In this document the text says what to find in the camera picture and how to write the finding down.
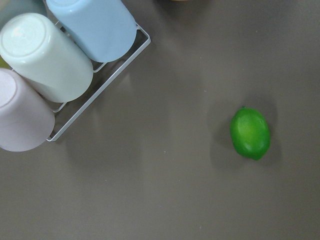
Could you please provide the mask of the green lime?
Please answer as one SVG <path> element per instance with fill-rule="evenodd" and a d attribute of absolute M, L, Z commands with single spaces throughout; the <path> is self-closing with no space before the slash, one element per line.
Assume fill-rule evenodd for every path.
<path fill-rule="evenodd" d="M 258 110 L 242 107 L 232 117 L 229 129 L 233 147 L 239 155 L 258 161 L 268 151 L 271 133 Z"/>

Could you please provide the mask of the light blue plastic cup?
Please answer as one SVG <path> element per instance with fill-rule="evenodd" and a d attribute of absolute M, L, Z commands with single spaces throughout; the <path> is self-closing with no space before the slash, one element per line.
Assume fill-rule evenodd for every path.
<path fill-rule="evenodd" d="M 124 56 L 137 35 L 134 17 L 120 0 L 48 0 L 49 10 L 92 60 Z"/>

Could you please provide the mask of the pale pink plastic cup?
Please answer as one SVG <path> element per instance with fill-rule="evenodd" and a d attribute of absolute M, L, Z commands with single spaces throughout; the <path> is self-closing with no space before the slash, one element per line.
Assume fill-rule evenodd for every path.
<path fill-rule="evenodd" d="M 17 73 L 0 69 L 0 147 L 23 152 L 50 136 L 55 116 L 40 95 Z"/>

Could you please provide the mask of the mint white plastic cup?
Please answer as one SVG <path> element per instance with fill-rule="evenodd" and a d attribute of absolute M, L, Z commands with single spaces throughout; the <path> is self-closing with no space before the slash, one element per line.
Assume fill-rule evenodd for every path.
<path fill-rule="evenodd" d="M 47 17 L 24 13 L 0 31 L 1 57 L 44 98 L 70 102 L 90 87 L 93 65 Z"/>

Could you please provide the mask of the grey-green plastic cup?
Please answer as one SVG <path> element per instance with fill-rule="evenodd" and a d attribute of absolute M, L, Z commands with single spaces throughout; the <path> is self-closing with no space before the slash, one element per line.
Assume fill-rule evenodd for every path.
<path fill-rule="evenodd" d="M 25 13 L 47 16 L 42 0 L 0 0 L 0 29 L 12 18 Z"/>

